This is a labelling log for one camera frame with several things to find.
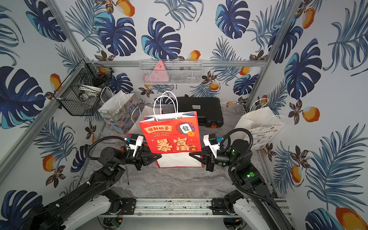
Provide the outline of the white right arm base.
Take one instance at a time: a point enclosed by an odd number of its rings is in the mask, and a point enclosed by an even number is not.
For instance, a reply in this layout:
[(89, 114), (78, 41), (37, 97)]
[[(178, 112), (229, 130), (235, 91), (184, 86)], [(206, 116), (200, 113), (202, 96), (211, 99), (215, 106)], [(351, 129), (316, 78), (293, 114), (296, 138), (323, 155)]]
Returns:
[(240, 216), (252, 230), (270, 230), (265, 220), (250, 206), (239, 191), (235, 190), (225, 195), (224, 204), (228, 213)]

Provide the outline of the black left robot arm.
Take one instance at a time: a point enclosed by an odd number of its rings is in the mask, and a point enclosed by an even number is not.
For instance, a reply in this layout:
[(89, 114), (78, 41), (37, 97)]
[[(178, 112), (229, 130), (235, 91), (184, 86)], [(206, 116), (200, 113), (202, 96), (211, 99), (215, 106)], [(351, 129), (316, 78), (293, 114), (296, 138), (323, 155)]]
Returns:
[(124, 165), (134, 165), (137, 170), (148, 166), (161, 158), (143, 145), (144, 137), (133, 135), (124, 139), (123, 147), (106, 147), (99, 157), (90, 156), (90, 151), (99, 143), (110, 139), (105, 137), (90, 146), (86, 157), (98, 161), (102, 167), (94, 171), (90, 178), (64, 197), (46, 206), (32, 208), (19, 230), (75, 230), (84, 223), (101, 214), (122, 215), (130, 208), (124, 199), (110, 188), (125, 173)]

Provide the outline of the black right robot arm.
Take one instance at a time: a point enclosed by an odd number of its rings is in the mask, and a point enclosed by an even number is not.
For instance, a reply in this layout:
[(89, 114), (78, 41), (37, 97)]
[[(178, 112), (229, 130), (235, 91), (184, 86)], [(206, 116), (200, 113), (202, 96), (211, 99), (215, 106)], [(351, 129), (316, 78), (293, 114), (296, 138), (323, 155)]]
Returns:
[(213, 215), (233, 215), (253, 230), (293, 230), (281, 208), (271, 196), (264, 178), (252, 164), (253, 136), (245, 128), (235, 128), (222, 138), (203, 137), (205, 147), (190, 151), (189, 156), (213, 171), (216, 165), (226, 167), (236, 190), (224, 198), (212, 200), (208, 208)]

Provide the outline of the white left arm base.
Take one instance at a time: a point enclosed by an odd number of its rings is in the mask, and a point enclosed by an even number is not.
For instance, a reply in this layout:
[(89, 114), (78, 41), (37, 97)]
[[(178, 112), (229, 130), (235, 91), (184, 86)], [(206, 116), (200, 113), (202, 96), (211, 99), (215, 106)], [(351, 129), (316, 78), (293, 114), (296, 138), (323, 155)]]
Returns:
[(121, 212), (121, 206), (121, 196), (113, 190), (107, 190), (78, 208), (61, 227), (64, 227), (65, 230), (75, 230), (99, 215), (116, 216)]

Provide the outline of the red paper bag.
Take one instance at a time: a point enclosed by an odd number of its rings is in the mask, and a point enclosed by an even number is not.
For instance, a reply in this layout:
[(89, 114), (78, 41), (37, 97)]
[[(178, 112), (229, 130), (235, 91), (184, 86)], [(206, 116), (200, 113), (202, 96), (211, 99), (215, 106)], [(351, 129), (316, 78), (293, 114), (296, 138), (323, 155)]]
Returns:
[(167, 98), (173, 102), (174, 112), (145, 116), (139, 122), (143, 135), (152, 153), (160, 154), (158, 168), (200, 168), (203, 163), (191, 157), (201, 149), (201, 135), (196, 111), (179, 112), (178, 99), (174, 93), (165, 91), (156, 98), (154, 107)]
[(144, 117), (153, 115), (153, 108), (149, 106), (144, 106), (142, 109), (137, 107), (131, 113), (131, 121), (133, 126), (129, 130), (129, 134), (144, 135), (142, 128), (140, 127), (140, 122), (144, 121)]

